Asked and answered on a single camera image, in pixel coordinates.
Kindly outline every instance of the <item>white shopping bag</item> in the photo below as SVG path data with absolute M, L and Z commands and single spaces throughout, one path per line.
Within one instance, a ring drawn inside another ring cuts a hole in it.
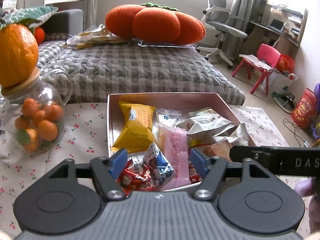
M 276 69 L 274 69 L 271 75 L 269 75 L 268 94 L 272 97 L 286 94 L 292 82 L 296 81 L 297 79 L 298 77 L 293 73 L 290 73 L 288 76 L 285 76 Z M 266 89 L 266 79 L 261 84 L 261 87 L 263 88 L 263 90 Z

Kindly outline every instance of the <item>snack box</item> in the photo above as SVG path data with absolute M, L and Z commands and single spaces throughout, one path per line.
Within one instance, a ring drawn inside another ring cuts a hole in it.
M 239 125 L 240 121 L 232 112 L 230 107 L 223 101 L 217 93 L 196 93 L 196 92 L 168 92 L 168 93 L 129 93 L 129 94 L 109 94 L 107 102 L 107 139 L 108 139 L 108 156 L 111 157 L 113 152 L 111 147 L 124 128 L 124 115 L 119 107 L 119 100 L 130 103 L 143 104 L 158 108 L 174 109 L 182 111 L 182 119 L 189 118 L 190 112 L 194 112 L 206 107 L 212 108 L 222 117 Z M 157 128 L 156 114 L 153 115 L 153 133 L 155 135 Z M 249 137 L 249 145 L 255 146 Z M 199 183 L 191 184 L 174 190 L 188 190 L 192 192 Z

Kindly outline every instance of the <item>table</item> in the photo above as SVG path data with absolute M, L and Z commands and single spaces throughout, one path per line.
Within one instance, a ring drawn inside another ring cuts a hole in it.
M 264 40 L 266 36 L 269 39 L 278 40 L 276 49 L 282 53 L 289 55 L 291 58 L 295 59 L 297 52 L 299 50 L 299 45 L 295 43 L 290 38 L 286 37 L 284 34 L 281 34 L 275 30 L 257 24 L 250 21 L 248 25 L 254 25 L 252 33 L 248 36 L 246 43 L 242 47 L 242 53 L 245 55 L 257 55 L 257 51 L 262 43 L 267 43 L 267 40 Z
M 246 124 L 247 131 L 257 146 L 288 146 L 279 130 L 262 108 L 230 106 L 240 122 Z M 64 135 L 49 151 L 29 155 L 18 150 L 8 133 L 0 135 L 0 229 L 11 236 L 20 233 L 12 212 L 16 197 L 38 178 L 66 158 L 76 163 L 87 163 L 98 156 L 107 155 L 107 104 L 69 104 L 65 107 Z M 305 180 L 303 177 L 280 176 L 290 187 Z M 93 188 L 91 180 L 78 179 L 81 184 Z M 306 213 L 298 233 L 309 233 L 308 207 L 310 197 L 304 199 Z

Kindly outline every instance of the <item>child's chair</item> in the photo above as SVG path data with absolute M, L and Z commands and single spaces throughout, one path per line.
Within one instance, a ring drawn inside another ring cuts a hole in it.
M 257 58 L 261 61 L 264 61 L 266 64 L 268 64 L 271 68 L 274 68 L 280 58 L 281 53 L 277 51 L 275 48 L 266 45 L 261 44 L 259 50 L 258 50 L 258 56 Z M 258 88 L 260 84 L 266 79 L 266 95 L 268 94 L 268 87 L 269 87 L 269 75 L 271 72 L 263 69 L 258 68 L 257 66 L 253 65 L 250 61 L 246 60 L 245 58 L 242 58 L 241 63 L 236 68 L 236 70 L 232 73 L 232 77 L 236 75 L 236 73 L 239 71 L 239 69 L 242 67 L 243 64 L 247 64 L 247 73 L 248 73 L 248 79 L 251 79 L 251 69 L 250 66 L 257 68 L 262 74 L 259 78 L 259 80 L 256 82 L 254 87 L 251 89 L 250 94 L 253 94 L 255 90 Z

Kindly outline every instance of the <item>ribbed gray surface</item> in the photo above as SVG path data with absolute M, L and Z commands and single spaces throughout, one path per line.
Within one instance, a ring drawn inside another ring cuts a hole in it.
M 191 199 L 186 192 L 133 192 L 122 202 L 109 203 L 89 226 L 63 236 L 24 232 L 17 240 L 301 240 L 294 232 L 257 237 L 238 231 L 219 217 L 210 203 Z

